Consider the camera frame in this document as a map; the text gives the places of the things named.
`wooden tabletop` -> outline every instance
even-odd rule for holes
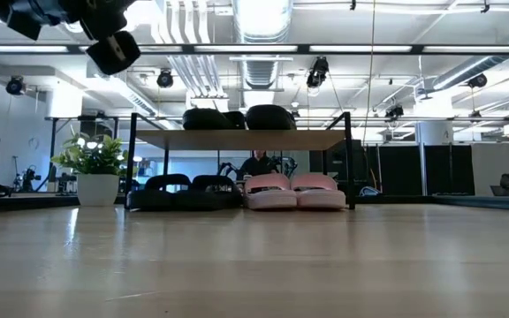
[[[326,150],[343,131],[160,131],[139,130],[137,138],[170,150]]]
[[[0,213],[0,317],[509,318],[509,211]]]

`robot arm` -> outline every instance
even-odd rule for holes
[[[123,12],[135,0],[0,0],[0,21],[37,40],[43,26],[80,22],[89,40],[97,40],[86,53],[106,75],[121,72],[141,56],[126,31]]]

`fluorescent light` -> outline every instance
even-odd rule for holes
[[[240,44],[240,45],[198,45],[196,52],[295,52],[296,45],[261,45],[261,44]]]
[[[319,87],[308,87],[308,96],[316,97],[319,95]]]
[[[68,53],[68,48],[60,45],[0,45],[0,53]]]
[[[305,122],[305,121],[315,121],[315,122],[322,122],[322,121],[328,121],[333,120],[335,118],[333,117],[296,117],[296,121]]]
[[[293,57],[229,57],[231,62],[292,62]]]
[[[476,52],[476,53],[509,53],[509,46],[426,46],[423,49],[425,53],[461,53],[461,52]]]
[[[141,45],[139,47],[142,53],[146,52],[165,52],[165,53],[181,53],[181,46],[173,45]]]
[[[358,52],[409,52],[411,45],[312,45],[310,52],[337,52],[337,53],[358,53]]]

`black partition panel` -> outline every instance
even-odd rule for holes
[[[323,172],[322,152],[309,152],[309,171]],[[353,173],[355,180],[366,179],[366,160],[364,149],[360,140],[353,140]],[[335,146],[327,150],[328,172],[336,175],[336,179],[346,181],[346,146],[345,141],[340,141]]]
[[[451,148],[424,146],[428,194],[452,193]]]
[[[382,185],[380,182],[380,170],[379,170],[379,162],[378,155],[376,154],[376,146],[366,147],[365,151],[366,157],[366,165],[368,168],[369,179],[371,184],[376,187],[376,189],[381,190]]]
[[[379,151],[383,193],[385,195],[422,195],[419,147],[380,147]]]
[[[470,146],[452,147],[452,191],[475,195],[473,150]]]
[[[475,195],[470,146],[425,146],[428,194]]]

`low wooden shelf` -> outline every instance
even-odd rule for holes
[[[169,150],[327,150],[344,138],[343,131],[137,131],[137,139]]]

